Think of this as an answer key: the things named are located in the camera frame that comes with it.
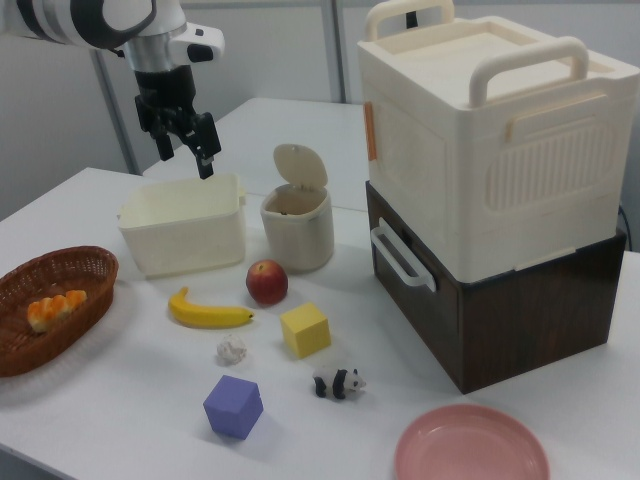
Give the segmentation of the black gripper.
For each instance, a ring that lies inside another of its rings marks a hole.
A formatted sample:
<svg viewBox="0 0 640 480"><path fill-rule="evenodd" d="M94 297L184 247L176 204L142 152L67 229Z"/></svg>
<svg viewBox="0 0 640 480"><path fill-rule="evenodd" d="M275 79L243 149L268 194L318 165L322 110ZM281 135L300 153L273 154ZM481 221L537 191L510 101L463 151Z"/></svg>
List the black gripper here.
<svg viewBox="0 0 640 480"><path fill-rule="evenodd" d="M156 143L161 161L174 156L169 132L176 133L193 154L198 174L207 179L214 174L214 156L222 150L209 112L195 113L192 102L196 89L190 66L163 72L135 72L139 95L135 98L140 126Z"/></svg>

